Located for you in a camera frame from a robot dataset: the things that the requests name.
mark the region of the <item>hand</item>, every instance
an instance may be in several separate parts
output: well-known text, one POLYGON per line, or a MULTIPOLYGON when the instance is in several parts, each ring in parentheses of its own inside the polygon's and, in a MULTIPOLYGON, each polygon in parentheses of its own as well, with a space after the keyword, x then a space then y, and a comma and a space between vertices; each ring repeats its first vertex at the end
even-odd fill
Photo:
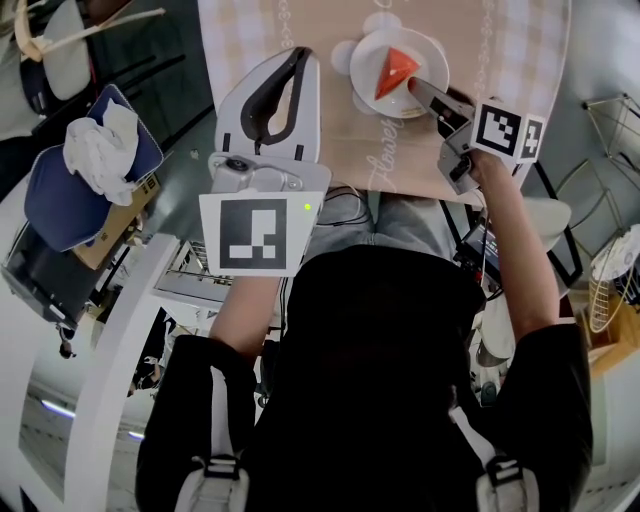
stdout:
POLYGON ((471 177, 476 180, 481 187, 484 186, 488 175, 496 172, 508 172, 502 160, 491 153, 474 149, 471 151, 470 156, 474 165, 474 169, 471 171, 471 177))

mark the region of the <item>white device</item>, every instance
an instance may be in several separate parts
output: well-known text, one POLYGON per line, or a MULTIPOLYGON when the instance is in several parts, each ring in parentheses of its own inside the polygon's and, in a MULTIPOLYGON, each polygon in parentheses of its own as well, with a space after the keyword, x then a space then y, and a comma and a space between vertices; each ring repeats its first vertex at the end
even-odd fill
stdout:
POLYGON ((538 159, 544 118, 521 115, 492 100, 473 107, 416 77, 409 79, 408 87, 438 121, 438 132, 445 139, 438 169, 458 194, 478 188, 469 174, 473 162, 468 153, 473 148, 508 157, 518 164, 538 159))
POLYGON ((293 276, 331 182, 319 165, 320 64, 309 48, 253 69, 218 112, 211 194, 200 196, 209 269, 230 276, 293 276), (269 121, 291 82, 286 123, 269 121))

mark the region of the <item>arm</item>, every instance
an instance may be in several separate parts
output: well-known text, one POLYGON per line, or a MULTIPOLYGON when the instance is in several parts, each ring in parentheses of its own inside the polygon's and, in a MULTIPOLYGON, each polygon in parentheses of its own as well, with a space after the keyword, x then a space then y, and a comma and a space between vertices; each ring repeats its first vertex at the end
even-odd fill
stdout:
POLYGON ((558 285, 522 194, 502 161, 474 151, 473 177, 487 201, 498 243, 502 287, 516 340, 559 319, 558 285))
POLYGON ((278 277, 236 277, 209 337, 229 345, 253 366, 262 351, 279 286, 278 277))

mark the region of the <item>table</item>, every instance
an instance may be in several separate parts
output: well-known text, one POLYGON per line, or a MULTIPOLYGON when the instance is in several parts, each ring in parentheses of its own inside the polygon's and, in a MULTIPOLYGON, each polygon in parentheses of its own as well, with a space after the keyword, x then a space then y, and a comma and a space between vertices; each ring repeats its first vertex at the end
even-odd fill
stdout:
MULTIPOLYGON (((320 162, 357 188, 478 204, 437 169, 442 139, 426 118, 375 114, 353 93, 350 52, 364 33, 405 26, 438 41, 451 85, 549 117, 564 67, 571 0, 198 0, 214 102, 256 65, 309 46, 321 66, 320 162)), ((522 182, 530 166, 517 175, 522 182)))

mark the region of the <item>gray shorts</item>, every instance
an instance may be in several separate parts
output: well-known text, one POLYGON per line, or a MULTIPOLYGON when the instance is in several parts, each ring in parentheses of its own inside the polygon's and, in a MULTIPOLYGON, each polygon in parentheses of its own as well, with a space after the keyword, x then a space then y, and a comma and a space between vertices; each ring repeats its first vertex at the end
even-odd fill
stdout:
MULTIPOLYGON (((327 193, 318 224, 347 221, 365 212, 365 205, 351 195, 332 199, 344 192, 349 189, 332 189, 327 193)), ((369 219, 356 225, 316 225, 304 261, 352 245, 395 247, 449 261, 455 254, 455 242, 438 200, 399 194, 381 194, 376 223, 369 219)))

